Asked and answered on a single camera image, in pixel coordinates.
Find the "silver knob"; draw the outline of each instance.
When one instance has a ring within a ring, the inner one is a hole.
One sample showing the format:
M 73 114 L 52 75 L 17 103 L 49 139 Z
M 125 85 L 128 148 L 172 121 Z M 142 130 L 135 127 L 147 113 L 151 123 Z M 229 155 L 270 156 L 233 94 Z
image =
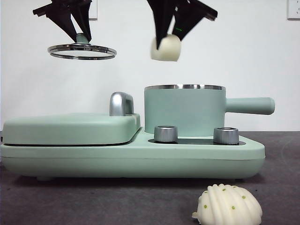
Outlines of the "silver knob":
M 177 142 L 177 127 L 173 126 L 156 126 L 154 128 L 154 141 L 156 142 Z
M 214 142 L 219 144 L 238 144 L 239 130 L 232 127 L 214 129 Z

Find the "silver pot rim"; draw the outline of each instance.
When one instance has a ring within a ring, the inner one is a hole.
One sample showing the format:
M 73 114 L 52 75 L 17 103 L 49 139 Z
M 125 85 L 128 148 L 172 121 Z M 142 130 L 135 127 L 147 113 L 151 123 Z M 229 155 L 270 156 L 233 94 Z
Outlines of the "silver pot rim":
M 145 87 L 145 90 L 151 89 L 210 89 L 210 90 L 226 90 L 223 86 L 209 84 L 163 84 Z

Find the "appliance lid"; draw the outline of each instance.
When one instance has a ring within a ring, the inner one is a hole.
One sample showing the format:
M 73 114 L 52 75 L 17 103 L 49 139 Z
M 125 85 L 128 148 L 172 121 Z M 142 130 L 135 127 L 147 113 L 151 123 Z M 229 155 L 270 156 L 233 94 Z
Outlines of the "appliance lid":
M 131 140 L 140 128 L 139 114 L 108 116 L 71 113 L 7 120 L 3 143 L 8 145 L 95 145 Z

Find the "electrical socket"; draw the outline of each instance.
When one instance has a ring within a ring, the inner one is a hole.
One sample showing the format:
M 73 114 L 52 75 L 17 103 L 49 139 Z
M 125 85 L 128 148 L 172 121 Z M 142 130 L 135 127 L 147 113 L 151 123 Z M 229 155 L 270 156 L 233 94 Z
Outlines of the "electrical socket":
M 97 20 L 98 19 L 98 0 L 93 0 L 90 3 L 89 19 L 90 20 Z
M 300 0 L 287 1 L 287 19 L 300 20 Z

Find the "appliance foot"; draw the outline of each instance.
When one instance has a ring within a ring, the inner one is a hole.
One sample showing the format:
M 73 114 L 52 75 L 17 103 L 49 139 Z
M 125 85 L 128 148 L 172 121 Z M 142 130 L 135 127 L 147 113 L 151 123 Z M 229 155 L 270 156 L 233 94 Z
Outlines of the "appliance foot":
M 53 177 L 37 177 L 38 181 L 51 181 L 53 179 Z

